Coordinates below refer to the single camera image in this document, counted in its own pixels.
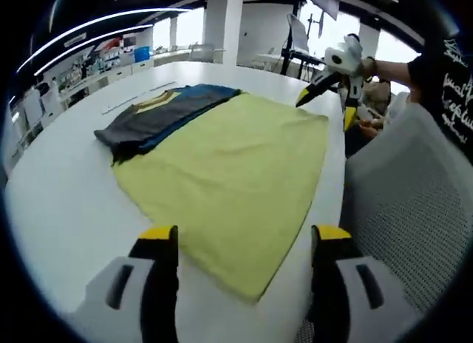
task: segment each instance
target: white wall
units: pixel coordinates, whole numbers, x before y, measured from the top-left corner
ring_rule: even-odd
[[[243,4],[239,31],[238,61],[251,60],[258,53],[281,53],[289,33],[287,15],[293,11],[289,4]]]

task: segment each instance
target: blue box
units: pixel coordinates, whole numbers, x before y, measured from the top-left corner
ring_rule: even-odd
[[[135,62],[149,60],[150,55],[149,46],[138,47],[135,49]]]

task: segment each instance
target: office chair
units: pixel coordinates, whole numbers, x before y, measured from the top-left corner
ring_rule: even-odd
[[[340,226],[383,261],[425,314],[457,273],[473,228],[473,166],[413,104],[346,165]]]
[[[189,54],[190,61],[214,62],[215,47],[213,44],[192,45]]]

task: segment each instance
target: hand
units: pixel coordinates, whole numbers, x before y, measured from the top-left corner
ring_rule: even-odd
[[[379,119],[375,119],[371,122],[371,127],[374,129],[383,129],[384,126],[384,117],[380,117]]]
[[[368,79],[370,77],[373,77],[376,73],[376,63],[374,60],[371,58],[365,58],[361,62],[361,75],[363,76],[363,79]]]
[[[360,120],[360,126],[372,127],[372,124],[371,124],[371,121],[369,121],[369,120]]]
[[[361,129],[361,132],[363,132],[363,135],[365,135],[366,137],[370,139],[375,138],[379,134],[379,131],[375,129],[374,127],[371,127],[371,126],[366,127],[366,126],[361,125],[361,123],[360,123],[360,129]]]

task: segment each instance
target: white cabinet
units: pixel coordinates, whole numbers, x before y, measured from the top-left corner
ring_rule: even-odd
[[[41,101],[44,106],[44,114],[41,117],[41,125],[43,129],[52,123],[58,116],[64,111],[64,108],[61,104],[61,99],[59,98],[59,91],[57,87],[52,88],[41,97]]]
[[[109,79],[107,77],[102,77],[98,81],[95,81],[94,83],[89,85],[89,95],[97,92],[99,89],[102,89],[108,85],[109,85]]]
[[[109,84],[112,84],[113,82],[116,82],[120,80],[121,78],[128,77],[129,75],[132,75],[131,66],[125,66],[125,67],[114,69],[112,72],[110,72],[108,76]]]
[[[152,68],[154,65],[153,65],[153,60],[152,59],[149,59],[149,60],[146,60],[146,61],[141,61],[141,62],[137,62],[136,64],[133,64],[132,65],[132,73],[135,74],[135,73],[139,73],[139,72],[142,72],[146,69],[150,69]]]

